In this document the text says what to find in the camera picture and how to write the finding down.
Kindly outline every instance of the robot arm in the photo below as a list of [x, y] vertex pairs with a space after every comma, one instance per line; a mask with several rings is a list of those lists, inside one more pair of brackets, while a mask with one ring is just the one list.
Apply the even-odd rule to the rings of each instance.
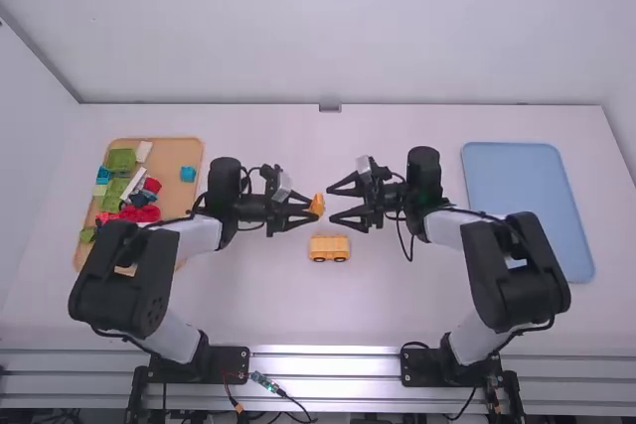
[[[517, 212], [498, 217], [457, 209], [442, 195], [439, 153], [432, 148], [409, 151], [406, 178], [369, 156], [356, 164], [356, 171], [327, 193], [359, 197], [364, 203], [330, 216], [330, 221], [364, 233], [382, 228], [385, 218], [396, 220], [397, 227], [405, 221], [413, 237], [461, 251], [466, 261], [475, 311], [443, 336], [438, 349], [418, 344], [424, 349], [406, 353], [410, 344], [402, 347], [402, 384], [484, 386], [496, 401], [490, 384], [494, 376], [495, 382], [509, 385], [509, 394], [516, 393], [511, 403], [523, 415], [516, 375], [501, 370], [498, 351], [515, 336], [551, 327], [555, 315], [570, 304], [567, 282], [537, 216]], [[401, 181], [389, 182], [395, 177]], [[508, 258], [524, 263], [509, 269]]]
[[[263, 194], [252, 192], [249, 172], [238, 160], [218, 158], [210, 165], [208, 190], [188, 216], [149, 224], [111, 220], [102, 226], [69, 298], [71, 317], [99, 335], [123, 338], [181, 364], [193, 376], [218, 374], [205, 333], [168, 310], [175, 263], [225, 248], [241, 221], [260, 222], [272, 236], [319, 218], [278, 165], [254, 169], [265, 179]], [[132, 274], [115, 270], [133, 265]]]

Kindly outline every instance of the white wall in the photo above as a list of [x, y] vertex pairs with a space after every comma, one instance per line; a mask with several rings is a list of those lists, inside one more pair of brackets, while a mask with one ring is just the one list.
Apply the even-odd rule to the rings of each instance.
[[0, 0], [87, 102], [601, 103], [636, 175], [635, 0]]
[[79, 106], [6, 23], [0, 22], [2, 308], [47, 183], [62, 155], [65, 125]]

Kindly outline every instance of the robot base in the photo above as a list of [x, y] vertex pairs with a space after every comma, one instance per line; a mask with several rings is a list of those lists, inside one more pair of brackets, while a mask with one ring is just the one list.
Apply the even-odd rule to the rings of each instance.
[[489, 376], [501, 380], [503, 373], [498, 356], [469, 366], [453, 366], [442, 349], [405, 349], [399, 367], [405, 387], [483, 387]]
[[206, 347], [210, 357], [205, 372], [195, 371], [190, 364], [179, 364], [158, 356], [150, 358], [147, 382], [245, 384], [249, 378], [249, 348]]

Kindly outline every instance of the red toy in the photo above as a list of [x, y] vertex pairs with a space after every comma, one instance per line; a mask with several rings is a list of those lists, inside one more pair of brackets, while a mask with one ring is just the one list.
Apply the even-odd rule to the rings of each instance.
[[156, 222], [161, 220], [161, 211], [151, 204], [139, 209], [133, 205], [128, 205], [117, 213], [100, 212], [95, 216], [95, 223], [100, 220], [101, 224], [99, 226], [102, 226], [114, 218], [130, 220], [131, 222]]
[[141, 190], [148, 191], [149, 193], [152, 193], [156, 196], [157, 194], [159, 194], [159, 191], [161, 191], [161, 183], [154, 178], [146, 178]]
[[152, 204], [139, 209], [133, 205], [128, 205], [119, 211], [119, 218], [130, 220], [131, 222], [156, 222], [161, 220], [161, 211]]

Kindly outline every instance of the green toy block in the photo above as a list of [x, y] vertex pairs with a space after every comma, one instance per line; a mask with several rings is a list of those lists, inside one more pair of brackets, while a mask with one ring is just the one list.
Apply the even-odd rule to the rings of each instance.
[[101, 205], [99, 209], [102, 212], [119, 212], [119, 203], [121, 199], [118, 196], [104, 196], [101, 200]]
[[111, 173], [127, 173], [134, 169], [136, 161], [134, 149], [111, 149], [103, 167]]
[[95, 235], [95, 227], [85, 227], [79, 233], [79, 241], [81, 243], [91, 243]]
[[130, 178], [112, 178], [108, 181], [106, 194], [101, 201], [99, 209], [102, 212], [119, 212], [121, 195], [126, 190], [129, 182]]
[[106, 189], [108, 188], [108, 186], [106, 184], [95, 184], [92, 187], [92, 195], [95, 198], [102, 198], [103, 196], [106, 195]]

